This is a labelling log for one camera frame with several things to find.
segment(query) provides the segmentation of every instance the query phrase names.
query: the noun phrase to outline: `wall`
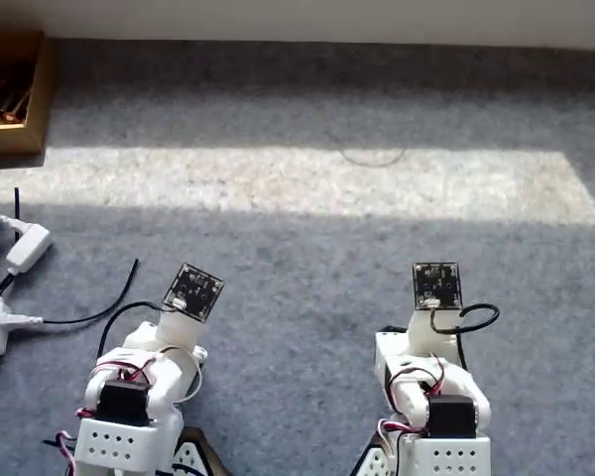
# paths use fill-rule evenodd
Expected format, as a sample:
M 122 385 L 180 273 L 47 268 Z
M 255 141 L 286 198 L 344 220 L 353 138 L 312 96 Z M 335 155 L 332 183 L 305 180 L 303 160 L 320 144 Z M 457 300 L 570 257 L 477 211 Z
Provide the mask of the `wall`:
M 595 0 L 0 0 L 3 26 L 106 39 L 595 49 Z

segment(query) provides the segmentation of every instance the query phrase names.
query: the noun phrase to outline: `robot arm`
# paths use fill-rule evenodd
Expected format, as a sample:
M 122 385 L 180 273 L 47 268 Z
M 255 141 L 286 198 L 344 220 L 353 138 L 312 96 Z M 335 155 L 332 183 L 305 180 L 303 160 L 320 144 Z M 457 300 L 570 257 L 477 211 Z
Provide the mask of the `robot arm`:
M 489 401 L 462 368 L 456 263 L 413 266 L 416 310 L 407 329 L 375 338 L 375 373 L 394 414 L 380 420 L 352 476 L 490 476 Z M 470 308 L 494 306 L 477 304 Z M 482 328 L 497 318 L 471 327 Z
M 97 359 L 78 412 L 74 476 L 180 474 L 173 467 L 183 430 L 177 404 L 202 382 L 207 353 L 196 343 L 222 287 L 183 265 L 163 300 L 159 325 L 143 322 L 122 347 Z M 190 470 L 212 475 L 204 461 L 192 458 Z

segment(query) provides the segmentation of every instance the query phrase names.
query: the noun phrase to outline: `gray carpet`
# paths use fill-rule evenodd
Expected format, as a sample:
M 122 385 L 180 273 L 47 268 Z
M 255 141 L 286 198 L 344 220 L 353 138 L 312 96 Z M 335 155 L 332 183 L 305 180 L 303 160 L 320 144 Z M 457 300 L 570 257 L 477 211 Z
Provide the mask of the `gray carpet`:
M 0 170 L 1 209 L 18 185 L 56 241 L 15 311 L 100 310 L 135 257 L 129 299 L 159 300 L 189 261 L 226 288 L 186 422 L 236 475 L 345 475 L 386 413 L 374 332 L 408 322 L 412 261 L 457 260 L 465 300 L 503 312 L 464 339 L 494 474 L 595 475 L 595 55 L 62 42 L 59 57 L 46 155 L 0 162 L 30 166 Z M 12 335 L 0 475 L 62 474 L 40 440 L 76 431 L 102 326 Z

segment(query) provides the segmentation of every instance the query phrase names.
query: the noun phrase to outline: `black wire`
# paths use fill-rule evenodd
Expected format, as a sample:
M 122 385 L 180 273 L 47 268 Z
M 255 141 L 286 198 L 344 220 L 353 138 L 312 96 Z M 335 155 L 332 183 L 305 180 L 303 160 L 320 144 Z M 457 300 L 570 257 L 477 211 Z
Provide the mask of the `black wire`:
M 130 274 L 128 275 L 128 278 L 126 279 L 126 284 L 124 285 L 123 290 L 121 290 L 121 294 L 119 295 L 119 297 L 112 304 L 110 304 L 108 307 L 106 307 L 101 312 L 98 312 L 98 313 L 91 315 L 89 317 L 82 317 L 80 319 L 73 319 L 73 320 L 46 320 L 45 319 L 44 324 L 79 324 L 81 322 L 88 322 L 89 320 L 96 320 L 100 317 L 108 315 L 123 301 L 123 299 L 126 297 L 126 294 L 128 293 L 128 291 L 130 291 L 130 286 L 132 285 L 132 282 L 135 279 L 135 275 L 137 274 L 137 268 L 139 268 L 139 259 L 135 259 L 135 262 L 132 265 L 132 269 L 130 270 Z
M 53 448 L 59 448 L 60 447 L 58 445 L 58 443 L 54 439 L 43 439 L 42 440 L 42 444 L 45 444 L 47 446 L 52 446 Z M 70 444 L 65 444 L 64 446 L 66 447 L 66 449 L 68 451 L 75 451 L 74 446 L 71 446 Z
M 16 220 L 20 219 L 20 189 L 15 187 L 13 189 L 13 217 Z M 15 230 L 15 239 L 14 241 L 17 243 L 20 239 L 20 232 Z
M 15 275 L 9 273 L 5 278 L 0 282 L 0 296 L 11 286 L 11 284 L 15 281 Z
M 437 329 L 436 324 L 434 322 L 434 314 L 435 309 L 429 315 L 429 325 L 434 332 L 441 335 L 455 335 L 456 336 L 456 348 L 458 350 L 458 359 L 460 360 L 460 366 L 463 370 L 467 369 L 467 361 L 465 360 L 465 351 L 463 350 L 463 340 L 461 339 L 461 335 L 467 332 L 474 332 L 476 330 L 484 329 L 488 325 L 493 324 L 496 319 L 500 316 L 500 310 L 494 306 L 493 304 L 487 304 L 486 302 L 479 302 L 477 304 L 468 305 L 467 307 L 463 307 L 459 313 L 460 317 L 465 317 L 467 314 L 474 310 L 478 309 L 489 309 L 492 311 L 492 314 L 486 320 L 479 322 L 474 325 L 467 325 L 464 327 L 452 327 L 451 329 Z
M 185 474 L 191 474 L 192 476 L 202 476 L 202 473 L 197 469 L 191 468 L 186 464 L 174 463 L 172 469 L 175 471 L 184 471 Z
M 162 312 L 173 311 L 173 309 L 163 309 L 158 305 L 154 304 L 153 302 L 149 302 L 148 300 L 130 302 L 129 304 L 124 305 L 123 307 L 119 307 L 115 311 L 115 313 L 110 316 L 108 322 L 106 322 L 106 326 L 103 328 L 103 332 L 101 333 L 101 339 L 99 340 L 99 348 L 97 349 L 97 358 L 103 355 L 103 348 L 106 346 L 106 338 L 108 337 L 108 333 L 110 332 L 110 327 L 112 327 L 112 324 L 114 324 L 115 320 L 117 320 L 121 314 L 127 312 L 130 309 L 134 309 L 135 307 L 149 307 L 150 309 L 160 310 Z
M 395 476 L 399 476 L 399 465 L 401 462 L 401 454 L 400 454 L 400 450 L 399 450 L 399 443 L 401 442 L 401 437 L 404 435 L 405 433 L 402 431 L 401 433 L 399 433 L 399 436 L 397 436 L 397 470 L 395 471 Z
M 465 361 L 465 351 L 463 350 L 463 339 L 461 339 L 460 334 L 456 334 L 456 348 L 458 349 L 460 366 L 463 370 L 467 370 L 467 361 Z
M 434 332 L 441 335 L 458 335 L 458 334 L 465 334 L 467 332 L 474 332 L 476 330 L 484 329 L 488 325 L 493 324 L 496 319 L 500 316 L 500 310 L 494 306 L 493 304 L 487 304 L 485 302 L 479 302 L 478 304 L 468 305 L 467 307 L 463 307 L 460 311 L 460 316 L 465 317 L 473 310 L 478 309 L 489 309 L 492 311 L 492 314 L 489 316 L 488 319 L 483 320 L 474 325 L 466 325 L 466 326 L 458 326 L 452 327 L 449 329 L 437 329 L 436 324 L 434 323 L 434 315 L 436 314 L 436 309 L 433 309 L 432 312 L 429 314 L 429 325 Z

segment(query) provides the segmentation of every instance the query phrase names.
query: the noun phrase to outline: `circuit board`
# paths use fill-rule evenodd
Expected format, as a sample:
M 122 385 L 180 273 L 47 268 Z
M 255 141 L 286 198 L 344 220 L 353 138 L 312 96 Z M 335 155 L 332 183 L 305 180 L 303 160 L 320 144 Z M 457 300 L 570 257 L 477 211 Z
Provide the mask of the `circuit board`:
M 223 285 L 218 278 L 184 263 L 166 292 L 163 304 L 205 322 L 220 296 Z
M 437 300 L 436 309 L 462 307 L 458 263 L 414 263 L 413 280 L 416 310 L 429 310 Z

